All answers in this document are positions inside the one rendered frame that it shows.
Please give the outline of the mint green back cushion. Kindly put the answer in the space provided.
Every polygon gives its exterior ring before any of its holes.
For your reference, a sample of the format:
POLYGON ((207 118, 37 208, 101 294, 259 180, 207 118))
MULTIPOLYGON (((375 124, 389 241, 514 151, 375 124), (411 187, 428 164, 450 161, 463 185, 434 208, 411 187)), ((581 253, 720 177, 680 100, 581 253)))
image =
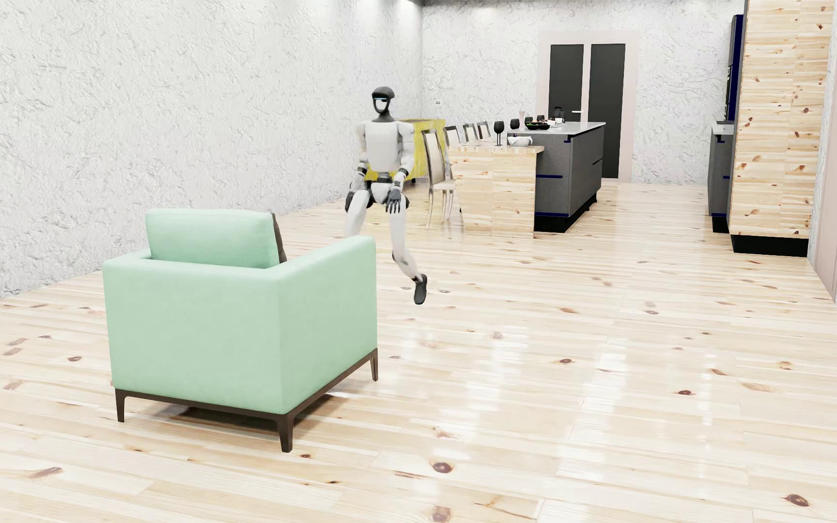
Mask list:
POLYGON ((145 217, 155 260, 267 269, 280 264, 270 212, 167 208, 145 217))

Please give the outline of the dark blue wall cabinet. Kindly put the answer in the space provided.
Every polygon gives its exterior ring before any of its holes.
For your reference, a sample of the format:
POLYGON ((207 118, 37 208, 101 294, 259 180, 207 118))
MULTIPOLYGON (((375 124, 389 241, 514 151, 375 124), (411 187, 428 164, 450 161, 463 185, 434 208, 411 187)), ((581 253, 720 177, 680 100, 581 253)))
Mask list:
POLYGON ((738 114, 738 89, 743 45, 744 15, 733 16, 730 29, 729 57, 724 120, 734 122, 738 114))

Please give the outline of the white left robot leg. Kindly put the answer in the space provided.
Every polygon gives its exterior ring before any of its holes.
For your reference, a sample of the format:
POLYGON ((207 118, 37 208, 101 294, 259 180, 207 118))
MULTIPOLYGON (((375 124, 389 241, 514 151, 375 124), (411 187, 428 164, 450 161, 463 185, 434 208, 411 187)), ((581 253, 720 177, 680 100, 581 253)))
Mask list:
POLYGON ((415 283, 414 303, 421 305, 426 300, 428 279, 419 271, 415 258, 405 244, 406 210, 388 215, 393 259, 402 272, 415 283))

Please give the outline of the yellow cabinet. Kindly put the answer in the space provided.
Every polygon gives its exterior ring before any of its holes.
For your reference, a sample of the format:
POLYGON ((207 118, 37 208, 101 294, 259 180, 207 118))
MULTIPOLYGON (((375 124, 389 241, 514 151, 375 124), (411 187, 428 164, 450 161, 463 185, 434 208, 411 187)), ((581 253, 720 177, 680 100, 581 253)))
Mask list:
POLYGON ((432 126, 416 130, 407 121, 366 120, 357 126, 356 136, 361 153, 356 173, 367 176, 370 170, 377 175, 388 173, 393 181, 404 183, 427 174, 429 150, 427 135, 437 138, 432 126))

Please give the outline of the grey kitchen counter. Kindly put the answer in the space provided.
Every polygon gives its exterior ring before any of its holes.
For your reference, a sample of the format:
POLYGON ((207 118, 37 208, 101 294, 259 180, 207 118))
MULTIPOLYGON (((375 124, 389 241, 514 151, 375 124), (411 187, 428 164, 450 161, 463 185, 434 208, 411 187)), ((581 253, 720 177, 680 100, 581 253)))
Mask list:
POLYGON ((728 204, 733 171, 734 122, 714 121, 708 164, 708 214, 714 232, 729 232, 728 204))

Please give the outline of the grey kitchen island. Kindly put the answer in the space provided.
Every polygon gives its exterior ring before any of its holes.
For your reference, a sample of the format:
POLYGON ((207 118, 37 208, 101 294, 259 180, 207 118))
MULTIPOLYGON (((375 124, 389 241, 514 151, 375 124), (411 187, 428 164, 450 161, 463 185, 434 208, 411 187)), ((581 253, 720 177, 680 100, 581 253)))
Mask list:
POLYGON ((519 129, 531 136, 537 154, 536 232, 566 232, 596 202, 602 186, 604 122, 571 122, 547 130, 519 129))

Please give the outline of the white robot leg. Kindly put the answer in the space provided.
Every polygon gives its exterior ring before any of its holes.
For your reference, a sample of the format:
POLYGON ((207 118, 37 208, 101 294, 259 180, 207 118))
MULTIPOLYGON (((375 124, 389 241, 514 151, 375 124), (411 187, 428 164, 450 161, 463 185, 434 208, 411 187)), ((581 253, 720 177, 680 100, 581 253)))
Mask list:
POLYGON ((370 208, 375 202, 370 189, 372 182, 367 183, 368 188, 357 193, 349 212, 346 212, 343 228, 343 237, 345 238, 360 234, 361 228, 366 220, 366 209, 370 208))
POLYGON ((406 210, 388 215, 393 259, 402 272, 415 283, 414 303, 421 305, 426 300, 428 279, 419 271, 415 258, 405 244, 406 210))

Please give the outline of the black robot head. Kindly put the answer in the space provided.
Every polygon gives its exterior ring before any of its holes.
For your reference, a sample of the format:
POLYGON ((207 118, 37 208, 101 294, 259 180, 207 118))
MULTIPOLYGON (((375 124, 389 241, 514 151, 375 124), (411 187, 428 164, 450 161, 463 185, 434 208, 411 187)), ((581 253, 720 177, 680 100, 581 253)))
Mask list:
POLYGON ((373 107, 377 117, 373 120, 376 123, 395 122, 396 119, 389 112, 389 105, 394 98, 394 91, 389 87, 379 87, 371 95, 373 107))

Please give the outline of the tall light wooden cabinet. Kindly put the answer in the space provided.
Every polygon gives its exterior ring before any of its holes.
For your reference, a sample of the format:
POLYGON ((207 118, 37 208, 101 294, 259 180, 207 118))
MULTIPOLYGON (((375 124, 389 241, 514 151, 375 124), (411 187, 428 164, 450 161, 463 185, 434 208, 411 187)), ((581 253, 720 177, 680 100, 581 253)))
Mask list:
POLYGON ((835 0, 746 0, 727 224, 737 253, 805 257, 835 0))

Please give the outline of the dark double door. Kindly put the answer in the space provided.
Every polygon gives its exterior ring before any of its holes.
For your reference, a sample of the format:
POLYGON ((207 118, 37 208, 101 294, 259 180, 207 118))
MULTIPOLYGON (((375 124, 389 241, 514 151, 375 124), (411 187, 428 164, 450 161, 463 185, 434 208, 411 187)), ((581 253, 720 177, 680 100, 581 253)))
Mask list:
POLYGON ((612 154, 610 165, 622 183, 633 179, 639 43, 636 30, 539 35, 536 114, 552 114, 552 89, 571 100, 579 87, 580 121, 607 125, 604 151, 612 154))

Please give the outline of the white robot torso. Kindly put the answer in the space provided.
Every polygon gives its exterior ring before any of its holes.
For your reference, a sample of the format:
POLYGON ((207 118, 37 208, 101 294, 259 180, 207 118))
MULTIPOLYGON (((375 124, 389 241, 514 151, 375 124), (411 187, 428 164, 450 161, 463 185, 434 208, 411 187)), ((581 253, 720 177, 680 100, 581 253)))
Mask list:
POLYGON ((368 165, 378 173, 394 173, 400 167, 400 138, 396 122, 366 123, 368 165))

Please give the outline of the light wooden bar counter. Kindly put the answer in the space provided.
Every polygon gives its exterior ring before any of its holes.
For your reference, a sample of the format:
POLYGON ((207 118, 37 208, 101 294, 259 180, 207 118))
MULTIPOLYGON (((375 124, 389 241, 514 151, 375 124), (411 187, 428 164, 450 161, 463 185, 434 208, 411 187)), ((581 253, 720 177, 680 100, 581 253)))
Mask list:
POLYGON ((542 146, 448 147, 465 232, 534 237, 536 171, 542 146))

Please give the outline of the white right robot leg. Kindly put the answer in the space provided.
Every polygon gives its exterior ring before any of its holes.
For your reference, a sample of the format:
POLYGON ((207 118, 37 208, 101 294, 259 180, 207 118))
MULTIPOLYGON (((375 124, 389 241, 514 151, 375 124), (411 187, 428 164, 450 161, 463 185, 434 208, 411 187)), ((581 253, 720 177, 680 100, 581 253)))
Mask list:
POLYGON ((349 212, 346 212, 343 228, 343 237, 345 238, 360 234, 361 228, 366 220, 366 209, 370 208, 375 202, 370 189, 372 182, 367 183, 368 188, 357 193, 349 212))

